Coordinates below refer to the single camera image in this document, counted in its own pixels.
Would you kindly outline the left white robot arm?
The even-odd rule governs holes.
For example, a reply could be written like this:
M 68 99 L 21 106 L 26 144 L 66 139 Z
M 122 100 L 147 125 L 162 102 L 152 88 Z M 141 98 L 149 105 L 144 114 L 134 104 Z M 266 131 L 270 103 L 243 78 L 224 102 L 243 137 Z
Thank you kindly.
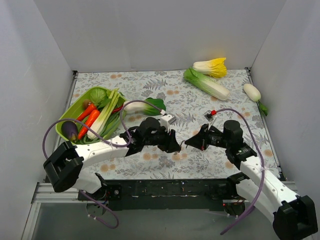
M 139 126 L 129 128 L 128 133 L 109 139 L 109 143 L 77 145 L 63 142 L 47 157 L 43 168 L 56 193 L 75 188 L 101 200 L 106 196 L 107 184 L 100 174 L 88 173 L 85 168 L 109 159 L 135 155 L 145 146 L 156 146 L 166 153 L 179 152 L 181 146 L 171 128 L 175 120 L 171 114 L 160 119 L 148 117 Z

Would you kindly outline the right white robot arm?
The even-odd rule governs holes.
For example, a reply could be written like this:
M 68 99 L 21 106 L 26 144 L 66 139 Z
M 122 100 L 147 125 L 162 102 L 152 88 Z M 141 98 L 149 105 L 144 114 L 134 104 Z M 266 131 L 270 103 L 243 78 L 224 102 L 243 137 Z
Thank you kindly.
M 185 144 L 202 151 L 208 146 L 225 149 L 227 159 L 241 172 L 229 177 L 233 182 L 226 186 L 227 195 L 253 204 L 271 222 L 279 239 L 302 240 L 318 232 L 313 200 L 298 195 L 262 166 L 257 153 L 244 142 L 238 121 L 227 120 L 223 131 L 204 124 Z

